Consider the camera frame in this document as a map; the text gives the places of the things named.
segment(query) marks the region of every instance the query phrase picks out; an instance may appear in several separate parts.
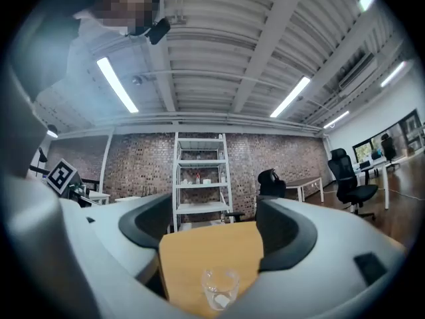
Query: glass cup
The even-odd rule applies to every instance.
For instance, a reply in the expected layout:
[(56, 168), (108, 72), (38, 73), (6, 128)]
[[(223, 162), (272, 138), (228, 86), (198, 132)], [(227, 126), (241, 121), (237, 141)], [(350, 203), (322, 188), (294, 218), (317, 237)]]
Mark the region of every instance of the glass cup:
[(202, 275), (202, 286), (210, 307), (222, 311), (236, 300), (239, 276), (229, 268), (208, 269)]

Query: window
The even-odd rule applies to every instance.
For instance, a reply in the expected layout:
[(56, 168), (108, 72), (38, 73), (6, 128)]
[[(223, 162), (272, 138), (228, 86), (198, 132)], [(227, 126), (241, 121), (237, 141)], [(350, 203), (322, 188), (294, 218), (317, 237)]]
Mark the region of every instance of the window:
[(408, 146), (415, 150), (419, 149), (421, 142), (419, 133), (415, 131), (418, 127), (420, 127), (420, 121), (417, 111), (414, 110), (385, 131), (353, 146), (357, 163), (367, 160), (367, 156), (373, 151), (382, 150), (381, 137), (385, 133), (392, 137), (396, 149), (396, 158), (403, 156)]
[(367, 140), (353, 146), (354, 152), (356, 154), (357, 162), (363, 162), (367, 160), (367, 156), (372, 153), (373, 145), (371, 140)]

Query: cable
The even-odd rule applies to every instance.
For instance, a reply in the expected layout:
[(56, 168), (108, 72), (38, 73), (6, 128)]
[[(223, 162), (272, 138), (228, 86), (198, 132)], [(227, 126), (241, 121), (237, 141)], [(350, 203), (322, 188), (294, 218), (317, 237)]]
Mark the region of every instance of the cable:
[(389, 189), (389, 191), (393, 191), (393, 192), (398, 193), (398, 194), (400, 194), (400, 195), (402, 195), (402, 196), (410, 197), (411, 199), (417, 199), (418, 201), (425, 201), (425, 199), (420, 199), (420, 198), (415, 197), (415, 196), (406, 195), (406, 194), (403, 194), (403, 193), (401, 193), (401, 192), (399, 192), (399, 191), (397, 191), (397, 190)]
[[(393, 191), (393, 192), (398, 193), (398, 194), (400, 194), (402, 196), (410, 197), (411, 199), (417, 199), (418, 201), (425, 201), (425, 199), (420, 199), (419, 197), (415, 197), (415, 196), (411, 196), (411, 195), (406, 195), (406, 194), (403, 194), (403, 193), (401, 193), (401, 192), (399, 192), (397, 190), (389, 189), (389, 191)], [(336, 193), (336, 192), (337, 192), (336, 190), (332, 190), (332, 191), (324, 191), (323, 193), (324, 194), (330, 194), (330, 193)]]

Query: white wall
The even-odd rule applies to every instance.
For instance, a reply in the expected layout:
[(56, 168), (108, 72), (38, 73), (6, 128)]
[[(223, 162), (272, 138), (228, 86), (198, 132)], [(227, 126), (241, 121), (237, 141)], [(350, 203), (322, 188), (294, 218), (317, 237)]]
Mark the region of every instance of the white wall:
[[(44, 140), (40, 144), (40, 148), (41, 148), (42, 152), (44, 153), (44, 155), (46, 157), (47, 157), (48, 149), (50, 147), (50, 143), (51, 142), (52, 142), (52, 138), (50, 136), (46, 135), (46, 137), (44, 138)], [(33, 157), (33, 160), (31, 161), (31, 165), (33, 165), (33, 166), (36, 167), (37, 166), (37, 163), (39, 162), (39, 157), (40, 157), (40, 152), (39, 152), (39, 150), (37, 148), (37, 151), (36, 151), (36, 153), (35, 153), (35, 155)], [(46, 165), (45, 163), (41, 163), (40, 162), (39, 167), (42, 168), (42, 169), (44, 169), (45, 165)], [(28, 171), (28, 175), (35, 177), (35, 172), (29, 170)], [(37, 178), (38, 179), (42, 179), (43, 178), (43, 175), (41, 173), (39, 173), (39, 174), (37, 174)]]
[(391, 127), (411, 111), (417, 109), (420, 123), (425, 122), (425, 86), (418, 70), (410, 70), (382, 94), (342, 126), (335, 125), (334, 130), (326, 131), (332, 149), (345, 149), (351, 161), (356, 162), (353, 146)]

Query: brick wall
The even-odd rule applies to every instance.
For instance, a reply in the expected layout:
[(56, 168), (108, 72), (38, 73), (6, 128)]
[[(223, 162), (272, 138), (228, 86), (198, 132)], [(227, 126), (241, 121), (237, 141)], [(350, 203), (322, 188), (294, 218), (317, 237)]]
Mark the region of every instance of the brick wall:
[(78, 170), (81, 178), (99, 180), (107, 141), (107, 136), (52, 141), (46, 169), (51, 170), (63, 158)]
[(171, 193), (174, 134), (114, 136), (105, 168), (104, 193), (110, 199), (142, 195), (145, 188)]
[[(181, 137), (216, 137), (216, 134), (181, 134)], [(258, 174), (272, 167), (285, 181), (318, 176), (323, 184), (331, 181), (323, 142), (318, 138), (252, 134), (226, 135), (230, 165), (230, 182), (235, 211), (254, 214), (254, 202), (260, 185)], [(141, 195), (143, 187), (157, 188), (158, 193), (171, 193), (173, 185), (174, 134), (131, 134), (114, 136), (106, 164), (104, 191), (111, 200)], [(185, 159), (196, 159), (197, 152), (186, 153)], [(218, 181), (215, 169), (199, 169), (201, 178)], [(195, 180), (195, 172), (182, 169), (182, 179)], [(306, 188), (305, 195), (315, 191)], [(296, 199), (296, 190), (287, 190)], [(184, 190), (181, 202), (219, 200), (217, 189)], [(217, 214), (191, 215), (183, 221), (216, 219)]]

